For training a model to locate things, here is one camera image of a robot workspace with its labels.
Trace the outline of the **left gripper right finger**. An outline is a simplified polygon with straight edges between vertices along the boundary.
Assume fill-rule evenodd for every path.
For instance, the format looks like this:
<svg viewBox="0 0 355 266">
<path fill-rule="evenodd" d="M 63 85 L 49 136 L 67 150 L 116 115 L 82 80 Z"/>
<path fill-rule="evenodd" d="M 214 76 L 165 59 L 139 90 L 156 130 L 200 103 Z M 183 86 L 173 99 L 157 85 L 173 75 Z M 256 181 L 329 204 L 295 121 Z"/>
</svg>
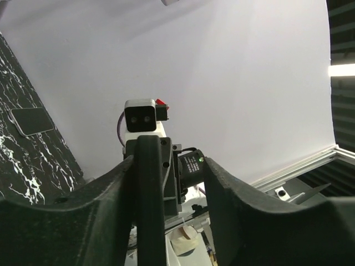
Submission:
<svg viewBox="0 0 355 266">
<path fill-rule="evenodd" d="M 219 265 L 353 265 L 354 198 L 312 206 L 271 197 L 204 162 L 204 184 Z"/>
</svg>

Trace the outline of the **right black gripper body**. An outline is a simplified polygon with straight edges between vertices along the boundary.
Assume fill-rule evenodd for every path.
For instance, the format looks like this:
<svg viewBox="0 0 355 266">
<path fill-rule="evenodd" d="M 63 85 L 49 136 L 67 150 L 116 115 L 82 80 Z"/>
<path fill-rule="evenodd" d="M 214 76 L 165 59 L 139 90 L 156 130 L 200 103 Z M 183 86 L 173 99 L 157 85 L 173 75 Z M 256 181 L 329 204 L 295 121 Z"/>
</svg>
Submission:
<svg viewBox="0 0 355 266">
<path fill-rule="evenodd" d="M 203 181 L 205 156 L 195 147 L 186 149 L 174 144 L 169 137 L 159 137 L 161 142 L 162 186 L 164 219 L 175 217 L 180 212 L 182 198 L 188 188 Z M 137 139 L 130 140 L 124 148 L 124 158 L 134 159 Z"/>
</svg>

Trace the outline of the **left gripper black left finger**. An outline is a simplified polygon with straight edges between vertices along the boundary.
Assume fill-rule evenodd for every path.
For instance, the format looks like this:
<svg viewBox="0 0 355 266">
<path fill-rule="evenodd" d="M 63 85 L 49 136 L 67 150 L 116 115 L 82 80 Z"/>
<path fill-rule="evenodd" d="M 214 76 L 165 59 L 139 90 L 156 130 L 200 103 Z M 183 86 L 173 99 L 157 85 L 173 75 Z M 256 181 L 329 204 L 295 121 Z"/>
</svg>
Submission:
<svg viewBox="0 0 355 266">
<path fill-rule="evenodd" d="M 124 265 L 132 166 L 128 157 L 53 204 L 1 199 L 1 264 Z"/>
</svg>

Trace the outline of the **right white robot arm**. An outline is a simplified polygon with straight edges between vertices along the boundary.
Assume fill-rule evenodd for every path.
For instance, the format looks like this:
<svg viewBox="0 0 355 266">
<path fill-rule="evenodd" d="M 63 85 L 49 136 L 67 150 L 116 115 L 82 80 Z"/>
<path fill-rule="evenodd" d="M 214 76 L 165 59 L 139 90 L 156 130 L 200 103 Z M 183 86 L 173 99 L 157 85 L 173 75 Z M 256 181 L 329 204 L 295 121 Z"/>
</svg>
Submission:
<svg viewBox="0 0 355 266">
<path fill-rule="evenodd" d="M 206 215 L 207 207 L 194 203 L 193 214 L 179 212 L 189 188 L 203 182 L 205 157 L 194 147 L 181 149 L 170 138 L 153 135 L 129 140 L 124 155 L 133 156 L 138 187 L 138 265 L 179 265 L 180 257 L 200 245 L 191 222 Z"/>
</svg>

